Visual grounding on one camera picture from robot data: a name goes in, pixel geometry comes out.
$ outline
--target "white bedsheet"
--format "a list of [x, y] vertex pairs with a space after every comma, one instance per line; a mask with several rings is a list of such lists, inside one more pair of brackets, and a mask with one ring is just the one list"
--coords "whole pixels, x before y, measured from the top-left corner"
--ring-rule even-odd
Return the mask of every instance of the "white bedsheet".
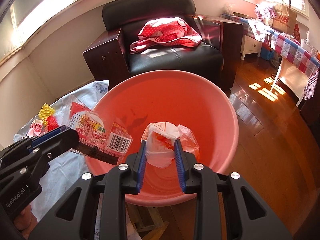
[[[54, 102], [51, 107], [55, 109], [54, 116], [59, 125], [62, 125], [63, 113], [66, 110], [65, 102], [70, 95], [74, 95], [82, 101], [87, 107], [93, 109], [97, 102], [107, 93], [109, 81], [95, 81], [85, 85]], [[19, 141], [21, 137], [27, 134], [30, 124], [38, 116], [32, 118], [23, 126], [13, 138], [13, 141]], [[89, 169], [85, 163], [84, 157], [72, 152], [65, 152], [50, 163], [49, 171], [40, 179], [42, 187], [41, 194], [31, 203], [32, 212], [40, 221], [57, 200], [71, 187], [76, 180]], [[99, 235], [99, 216], [97, 217], [96, 236]], [[141, 239], [127, 216], [128, 239]]]

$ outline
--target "yellow mesh foam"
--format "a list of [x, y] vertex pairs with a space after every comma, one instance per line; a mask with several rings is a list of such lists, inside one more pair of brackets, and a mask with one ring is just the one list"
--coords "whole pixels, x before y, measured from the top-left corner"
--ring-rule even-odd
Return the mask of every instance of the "yellow mesh foam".
[[47, 125], [47, 118], [52, 114], [54, 114], [54, 109], [49, 105], [44, 104], [40, 109], [38, 117], [43, 121], [44, 125]]

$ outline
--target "snack wrapper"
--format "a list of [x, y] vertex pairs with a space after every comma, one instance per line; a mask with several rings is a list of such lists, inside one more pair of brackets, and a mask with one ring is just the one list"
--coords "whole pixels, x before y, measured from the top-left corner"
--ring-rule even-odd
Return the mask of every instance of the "snack wrapper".
[[79, 135], [77, 148], [70, 151], [113, 165], [123, 160], [133, 139], [119, 119], [102, 120], [74, 96], [67, 109], [70, 111], [64, 115], [63, 124]]
[[27, 133], [27, 136], [29, 136], [30, 138], [33, 136], [39, 136], [41, 133], [42, 124], [43, 124], [42, 120], [38, 120], [38, 119], [33, 120], [30, 125], [30, 129]]
[[175, 126], [170, 122], [150, 123], [145, 129], [141, 141], [146, 141], [147, 162], [164, 169], [174, 159], [174, 142], [180, 139], [184, 151], [200, 158], [199, 145], [192, 131], [181, 124]]
[[59, 127], [58, 122], [57, 122], [56, 118], [53, 115], [50, 115], [47, 118], [47, 123], [48, 123], [47, 126], [48, 126], [48, 131], [49, 132]]

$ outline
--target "red polka dot cloth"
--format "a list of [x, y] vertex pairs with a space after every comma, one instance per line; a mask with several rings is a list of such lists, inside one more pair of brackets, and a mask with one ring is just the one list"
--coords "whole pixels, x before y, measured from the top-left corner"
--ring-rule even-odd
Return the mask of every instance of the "red polka dot cloth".
[[139, 32], [138, 38], [139, 41], [130, 45], [130, 54], [142, 52], [157, 44], [196, 47], [202, 40], [199, 33], [179, 17], [148, 21]]

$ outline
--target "paper shopping bag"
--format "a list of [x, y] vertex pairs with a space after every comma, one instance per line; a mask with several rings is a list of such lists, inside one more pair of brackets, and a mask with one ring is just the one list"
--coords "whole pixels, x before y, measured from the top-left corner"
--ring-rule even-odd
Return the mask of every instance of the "paper shopping bag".
[[277, 17], [273, 19], [272, 28], [281, 32], [293, 35], [297, 21], [297, 14], [289, 9], [288, 6], [277, 3], [274, 6]]

